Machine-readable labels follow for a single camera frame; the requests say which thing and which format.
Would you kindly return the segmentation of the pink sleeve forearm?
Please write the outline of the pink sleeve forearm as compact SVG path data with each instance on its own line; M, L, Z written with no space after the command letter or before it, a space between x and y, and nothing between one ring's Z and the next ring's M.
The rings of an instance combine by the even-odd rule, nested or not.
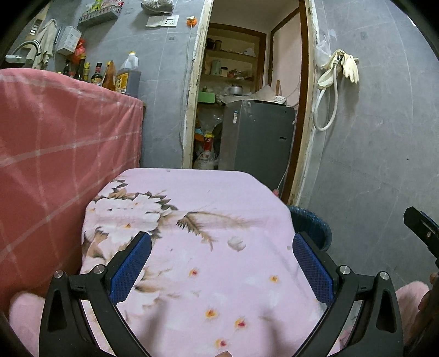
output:
M420 281L409 283L396 291L405 345L422 327L423 310L429 300L429 291L429 287Z

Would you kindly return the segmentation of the right hand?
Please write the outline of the right hand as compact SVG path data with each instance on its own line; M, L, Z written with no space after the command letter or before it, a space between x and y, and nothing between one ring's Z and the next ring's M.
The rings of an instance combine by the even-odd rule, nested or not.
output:
M404 356L438 356L438 273L430 276L430 283L432 288L418 306Z

